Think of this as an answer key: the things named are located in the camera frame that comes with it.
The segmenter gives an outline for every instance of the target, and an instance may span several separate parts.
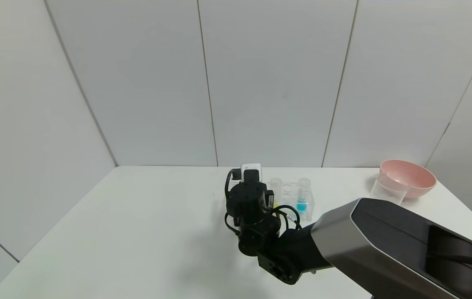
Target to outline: white table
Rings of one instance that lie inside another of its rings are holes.
[[[118,167],[0,284],[0,299],[369,299],[337,269],[288,286],[238,251],[223,223],[225,167]],[[264,168],[310,178],[314,219],[367,196],[371,168]],[[472,212],[443,185],[405,207],[472,240]]]

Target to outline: clear plastic cup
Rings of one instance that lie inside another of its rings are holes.
[[[393,172],[378,174],[370,197],[382,199],[400,206],[408,190],[408,182],[398,174]]]

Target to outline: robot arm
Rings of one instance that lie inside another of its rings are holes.
[[[471,240],[377,199],[355,200],[280,235],[274,194],[259,170],[244,170],[244,178],[227,190],[225,220],[232,216],[234,227],[225,222],[240,251],[282,282],[336,267],[376,299],[472,299]]]

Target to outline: pink bowl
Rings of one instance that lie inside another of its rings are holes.
[[[380,164],[381,174],[396,174],[406,180],[409,191],[405,198],[413,199],[428,193],[437,183],[435,176],[426,168],[403,160],[387,160]]]

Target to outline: black cable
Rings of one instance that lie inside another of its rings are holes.
[[[229,182],[231,180],[232,176],[232,169],[229,171],[229,174],[227,174],[227,180],[225,180],[225,198],[229,200]]]
[[[463,255],[428,253],[428,257],[472,265],[472,257]]]
[[[282,211],[275,211],[274,213],[277,215],[277,217],[278,217],[279,215],[284,216],[284,221],[285,221],[285,223],[286,223],[286,229],[288,229],[288,228],[290,227],[290,225],[289,225],[289,223],[288,223],[288,216],[287,216],[287,214],[284,213],[284,212],[282,212]]]
[[[236,234],[236,236],[241,235],[241,232],[234,227],[230,226],[229,223],[227,223],[227,217],[229,216],[228,213],[225,213],[225,225],[233,232]]]
[[[281,206],[277,206],[276,208],[273,209],[274,212],[281,212],[280,210],[282,208],[288,208],[289,210],[292,210],[294,213],[295,213],[295,217],[297,218],[297,220],[295,220],[293,223],[295,223],[295,229],[302,229],[301,227],[301,217],[299,215],[299,212],[297,212],[297,210],[295,210],[294,207],[292,206],[288,206],[287,204],[283,204]]]

